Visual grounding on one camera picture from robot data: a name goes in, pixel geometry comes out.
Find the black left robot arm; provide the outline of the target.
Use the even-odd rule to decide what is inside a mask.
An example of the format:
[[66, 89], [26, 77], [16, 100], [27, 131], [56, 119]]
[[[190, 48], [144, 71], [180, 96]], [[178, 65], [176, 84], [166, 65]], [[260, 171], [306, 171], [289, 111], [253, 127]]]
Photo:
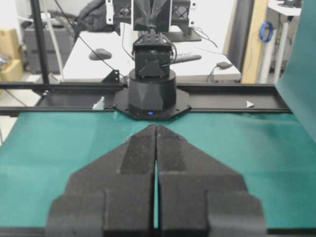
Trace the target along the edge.
[[169, 120], [191, 109], [170, 69], [172, 43], [154, 25], [133, 43], [135, 68], [128, 87], [114, 97], [114, 108], [136, 120]]

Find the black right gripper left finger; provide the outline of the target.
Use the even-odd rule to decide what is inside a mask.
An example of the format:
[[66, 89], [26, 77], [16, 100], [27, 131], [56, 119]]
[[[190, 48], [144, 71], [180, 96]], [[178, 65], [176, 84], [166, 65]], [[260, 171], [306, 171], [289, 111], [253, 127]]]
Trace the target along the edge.
[[49, 237], [147, 237], [153, 230], [157, 127], [73, 172], [46, 220]]

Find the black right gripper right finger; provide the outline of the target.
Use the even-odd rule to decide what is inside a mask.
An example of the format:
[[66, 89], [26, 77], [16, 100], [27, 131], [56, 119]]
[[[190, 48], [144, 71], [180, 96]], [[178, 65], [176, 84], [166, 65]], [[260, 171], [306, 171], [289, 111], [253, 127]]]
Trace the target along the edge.
[[264, 237], [261, 201], [244, 177], [157, 126], [159, 228], [164, 237]]

